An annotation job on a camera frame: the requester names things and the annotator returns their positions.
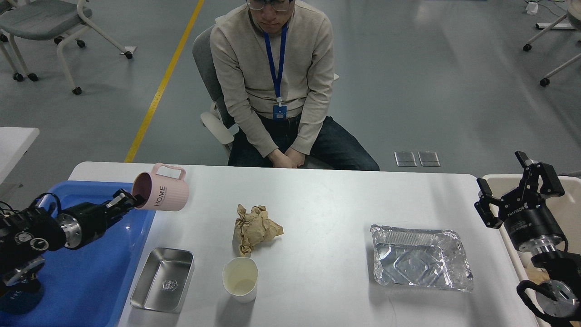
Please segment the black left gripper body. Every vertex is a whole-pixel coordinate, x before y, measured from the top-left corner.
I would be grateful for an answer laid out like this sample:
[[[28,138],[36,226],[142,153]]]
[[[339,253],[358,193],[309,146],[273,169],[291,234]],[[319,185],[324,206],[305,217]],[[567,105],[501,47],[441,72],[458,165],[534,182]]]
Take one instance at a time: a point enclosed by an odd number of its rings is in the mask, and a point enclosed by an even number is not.
[[[64,246],[77,250],[104,235],[104,232],[121,219],[121,209],[105,203],[79,203],[57,215],[57,222],[66,236]]]

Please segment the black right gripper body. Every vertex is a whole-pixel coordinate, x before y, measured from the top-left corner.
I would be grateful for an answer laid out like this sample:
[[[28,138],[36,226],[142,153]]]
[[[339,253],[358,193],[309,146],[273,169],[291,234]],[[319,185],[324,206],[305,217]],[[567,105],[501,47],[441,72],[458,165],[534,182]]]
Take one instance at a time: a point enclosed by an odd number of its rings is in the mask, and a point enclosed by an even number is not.
[[[517,251],[531,251],[534,240],[547,238],[554,246],[566,237],[546,204],[503,205],[504,227]]]

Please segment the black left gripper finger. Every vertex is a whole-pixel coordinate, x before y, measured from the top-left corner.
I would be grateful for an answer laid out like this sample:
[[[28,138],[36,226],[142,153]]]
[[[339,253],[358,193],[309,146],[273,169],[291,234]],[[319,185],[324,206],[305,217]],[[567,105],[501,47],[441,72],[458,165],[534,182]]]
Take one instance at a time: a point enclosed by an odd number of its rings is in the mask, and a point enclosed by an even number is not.
[[[118,190],[107,203],[108,212],[128,212],[139,206],[139,200],[126,190]]]
[[[120,216],[124,216],[129,211],[143,206],[145,199],[141,195],[134,197],[133,195],[125,196],[119,201]]]

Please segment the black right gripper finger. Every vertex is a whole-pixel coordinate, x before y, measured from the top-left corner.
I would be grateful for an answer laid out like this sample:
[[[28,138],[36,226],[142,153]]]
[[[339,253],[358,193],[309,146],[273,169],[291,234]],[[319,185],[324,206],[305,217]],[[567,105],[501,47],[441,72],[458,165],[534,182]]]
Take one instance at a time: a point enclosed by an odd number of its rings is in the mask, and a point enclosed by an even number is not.
[[[484,178],[477,178],[477,184],[480,188],[479,201],[474,203],[477,213],[488,228],[500,228],[506,218],[496,217],[492,213],[490,205],[494,205],[498,209],[506,209],[509,203],[503,198],[495,198],[492,196],[492,190]]]
[[[515,156],[523,168],[517,186],[517,201],[541,205],[546,199],[565,195],[564,186],[552,165],[533,161],[523,151],[516,151]]]

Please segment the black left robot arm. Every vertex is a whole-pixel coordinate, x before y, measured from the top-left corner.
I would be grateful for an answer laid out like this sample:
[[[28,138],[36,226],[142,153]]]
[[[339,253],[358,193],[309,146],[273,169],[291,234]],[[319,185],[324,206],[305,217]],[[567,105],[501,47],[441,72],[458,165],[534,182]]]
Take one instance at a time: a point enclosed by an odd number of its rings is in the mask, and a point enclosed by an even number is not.
[[[118,189],[103,203],[79,203],[63,208],[57,195],[47,208],[40,194],[26,209],[1,218],[1,294],[10,291],[38,292],[37,273],[45,265],[42,254],[61,248],[78,250],[101,238],[129,211],[145,199]]]

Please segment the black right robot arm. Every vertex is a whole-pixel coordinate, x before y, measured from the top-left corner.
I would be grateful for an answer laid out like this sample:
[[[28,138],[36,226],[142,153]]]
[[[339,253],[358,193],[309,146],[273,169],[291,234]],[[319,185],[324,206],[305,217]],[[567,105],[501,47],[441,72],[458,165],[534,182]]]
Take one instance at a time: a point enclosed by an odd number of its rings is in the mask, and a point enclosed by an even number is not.
[[[548,273],[540,284],[519,282],[517,295],[525,306],[552,327],[570,327],[580,320],[580,255],[558,249],[568,239],[546,205],[546,199],[563,196],[565,190],[552,165],[522,151],[515,157],[523,168],[516,188],[495,198],[487,180],[478,178],[474,207],[488,228],[504,226],[515,250],[531,253],[533,266]]]

